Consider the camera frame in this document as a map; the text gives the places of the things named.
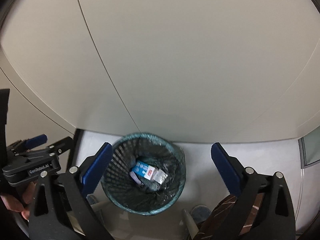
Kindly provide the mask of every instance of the mesh trash can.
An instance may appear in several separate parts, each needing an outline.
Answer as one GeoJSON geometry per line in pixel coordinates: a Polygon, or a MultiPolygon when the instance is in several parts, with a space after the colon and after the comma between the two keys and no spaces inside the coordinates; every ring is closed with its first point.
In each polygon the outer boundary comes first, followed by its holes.
{"type": "Polygon", "coordinates": [[[149,133],[132,133],[113,145],[112,161],[101,184],[107,197],[121,209],[135,214],[155,215],[172,206],[186,182],[183,151],[176,145],[149,133]],[[140,178],[139,186],[129,175],[136,161],[164,171],[168,177],[160,185],[140,178]]]}

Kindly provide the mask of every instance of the silver screw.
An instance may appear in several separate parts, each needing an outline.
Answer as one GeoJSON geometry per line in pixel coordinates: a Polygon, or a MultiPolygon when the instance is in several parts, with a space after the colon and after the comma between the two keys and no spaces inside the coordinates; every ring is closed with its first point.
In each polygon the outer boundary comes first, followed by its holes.
{"type": "Polygon", "coordinates": [[[283,174],[279,171],[276,172],[276,176],[279,178],[279,179],[282,179],[283,178],[283,174]]]}
{"type": "Polygon", "coordinates": [[[73,166],[73,167],[71,167],[70,169],[69,169],[69,172],[70,173],[76,173],[78,171],[78,167],[77,166],[73,166]]]}
{"type": "Polygon", "coordinates": [[[253,174],[254,173],[254,169],[251,168],[251,167],[247,167],[247,168],[245,168],[245,172],[248,173],[248,174],[253,174]]]}
{"type": "Polygon", "coordinates": [[[41,176],[42,178],[44,178],[44,177],[47,176],[47,175],[48,175],[47,171],[42,171],[42,172],[40,173],[40,176],[41,176]]]}

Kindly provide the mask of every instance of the white floor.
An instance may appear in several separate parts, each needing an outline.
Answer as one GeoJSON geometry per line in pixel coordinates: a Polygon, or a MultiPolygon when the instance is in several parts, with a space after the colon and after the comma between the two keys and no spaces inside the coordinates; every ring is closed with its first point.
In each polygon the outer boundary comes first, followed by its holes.
{"type": "MultiPolygon", "coordinates": [[[[119,138],[119,136],[85,131],[76,165],[79,166],[87,156],[94,155],[104,142],[113,144],[119,138]]],[[[228,195],[211,160],[212,144],[176,144],[184,150],[187,166],[186,184],[178,201],[167,211],[153,217],[130,214],[110,203],[103,213],[106,227],[113,236],[126,240],[182,239],[185,227],[181,221],[180,211],[183,208],[190,210],[195,205],[205,204],[213,209],[228,195]]],[[[258,173],[268,175],[273,175],[276,171],[284,174],[291,193],[294,211],[296,216],[298,215],[298,219],[296,218],[299,223],[297,224],[298,229],[310,220],[310,216],[313,215],[309,215],[310,212],[316,214],[317,210],[314,205],[318,204],[317,195],[311,194],[312,203],[315,204],[310,205],[308,202],[312,186],[309,186],[309,194],[302,194],[302,185],[308,188],[310,183],[306,181],[306,178],[302,183],[297,140],[223,144],[223,147],[229,155],[237,157],[244,167],[251,166],[258,173]]],[[[107,198],[100,185],[95,195],[99,200],[107,198]]]]}

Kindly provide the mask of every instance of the brown garment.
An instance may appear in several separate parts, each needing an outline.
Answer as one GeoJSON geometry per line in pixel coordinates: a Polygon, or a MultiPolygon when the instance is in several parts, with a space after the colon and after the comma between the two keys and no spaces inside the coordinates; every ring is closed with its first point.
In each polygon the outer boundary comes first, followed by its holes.
{"type": "MultiPolygon", "coordinates": [[[[250,215],[247,218],[239,235],[249,232],[259,210],[263,198],[263,194],[258,194],[251,209],[250,215]]],[[[228,216],[230,210],[234,206],[237,198],[233,195],[229,195],[224,198],[212,211],[211,215],[206,221],[199,223],[199,232],[194,237],[194,240],[210,239],[214,231],[222,224],[224,219],[228,216]]]]}

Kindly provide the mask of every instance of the blue rubber pad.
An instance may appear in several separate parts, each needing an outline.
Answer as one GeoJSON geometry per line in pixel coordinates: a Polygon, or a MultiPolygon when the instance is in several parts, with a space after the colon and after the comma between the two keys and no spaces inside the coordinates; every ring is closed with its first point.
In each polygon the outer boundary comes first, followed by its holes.
{"type": "Polygon", "coordinates": [[[36,148],[42,144],[45,144],[47,142],[48,138],[45,134],[41,134],[39,136],[33,137],[31,139],[28,139],[24,143],[24,147],[27,150],[31,150],[33,148],[36,148]]]}
{"type": "Polygon", "coordinates": [[[81,183],[83,186],[81,195],[84,198],[88,194],[92,194],[94,192],[104,171],[106,170],[109,163],[111,162],[112,156],[113,156],[112,145],[109,143],[104,143],[100,148],[100,150],[96,153],[95,160],[92,162],[90,167],[87,169],[87,171],[81,178],[81,183]]]}
{"type": "Polygon", "coordinates": [[[241,187],[238,174],[236,170],[231,165],[230,161],[228,160],[228,154],[222,150],[222,146],[219,147],[218,143],[215,143],[211,147],[211,158],[216,165],[220,176],[222,177],[224,184],[230,194],[239,197],[241,195],[241,187]]]}

